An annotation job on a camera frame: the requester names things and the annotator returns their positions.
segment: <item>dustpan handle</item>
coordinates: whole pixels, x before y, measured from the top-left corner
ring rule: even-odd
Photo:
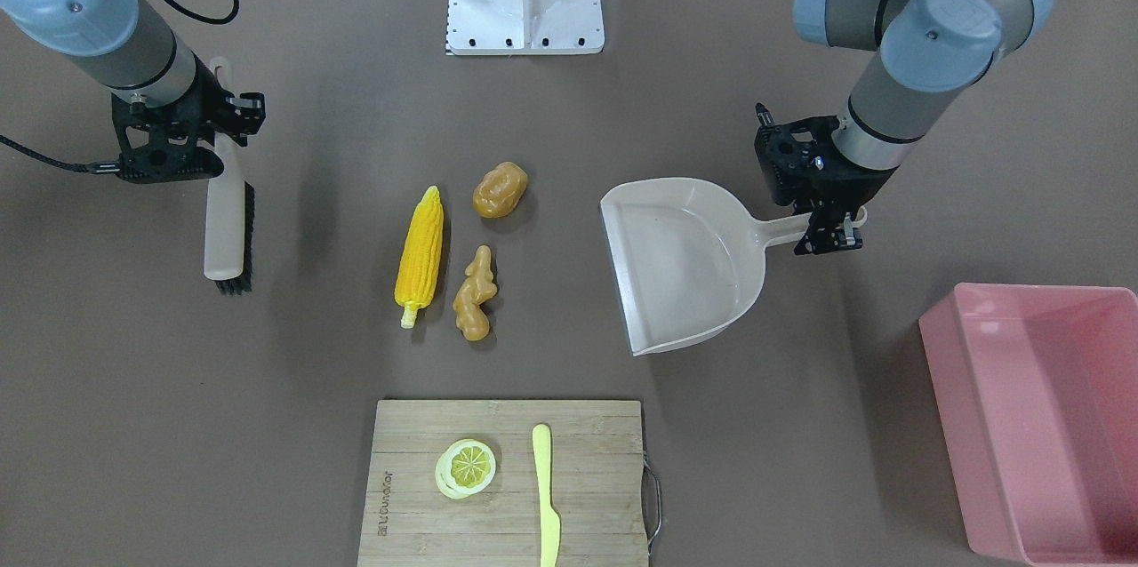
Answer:
[[[864,225],[867,217],[868,214],[865,207],[861,207],[857,212],[857,219],[853,220],[853,227]],[[802,238],[802,235],[810,227],[810,214],[794,214],[793,216],[785,216],[773,221],[756,220],[754,224],[757,243],[760,243],[765,247],[774,247],[776,245],[795,243]]]

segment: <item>gray table surface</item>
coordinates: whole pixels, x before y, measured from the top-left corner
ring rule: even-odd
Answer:
[[[1138,287],[1138,0],[1056,0],[874,199],[865,249],[773,249],[737,323],[648,359],[601,196],[686,175],[784,214],[752,106],[836,113],[869,54],[800,41],[792,0],[603,0],[602,55],[454,58],[445,1],[242,0],[226,27],[162,8],[269,96],[242,153],[251,295],[201,278],[204,183],[0,151],[0,564],[354,565],[382,397],[643,401],[659,567],[997,564],[966,545],[916,320],[960,281]],[[0,133],[113,156],[107,96],[6,18],[0,38]],[[469,195],[504,159],[530,190],[484,222]],[[430,183],[446,264],[406,332],[391,288]],[[481,243],[501,293],[471,346],[450,299]]]

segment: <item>brand logo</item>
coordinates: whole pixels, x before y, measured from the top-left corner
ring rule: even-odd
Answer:
[[[384,472],[384,488],[380,492],[384,495],[379,501],[379,523],[376,524],[377,536],[387,535],[388,511],[391,508],[391,477],[390,471]]]

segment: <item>toy ginger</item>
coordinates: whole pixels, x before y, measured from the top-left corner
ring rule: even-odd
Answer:
[[[497,294],[494,284],[494,272],[490,271],[490,248],[481,245],[475,250],[475,260],[467,266],[467,280],[459,287],[454,297],[454,313],[457,318],[455,327],[462,330],[462,336],[471,343],[486,338],[490,332],[490,321],[483,312],[480,304]]]
[[[509,161],[501,163],[475,188],[475,211],[484,219],[501,219],[518,206],[528,184],[529,175],[521,167]]]

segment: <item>cutting board handle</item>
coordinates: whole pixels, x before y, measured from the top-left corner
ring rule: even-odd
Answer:
[[[660,477],[657,476],[655,470],[652,469],[652,462],[648,458],[648,452],[644,452],[644,474],[648,475],[652,482],[652,491],[655,494],[655,528],[652,529],[652,534],[648,537],[648,558],[649,561],[652,559],[652,545],[655,544],[657,539],[660,537],[660,532],[663,531],[663,491],[660,487]],[[644,513],[644,520],[649,519],[648,513]]]

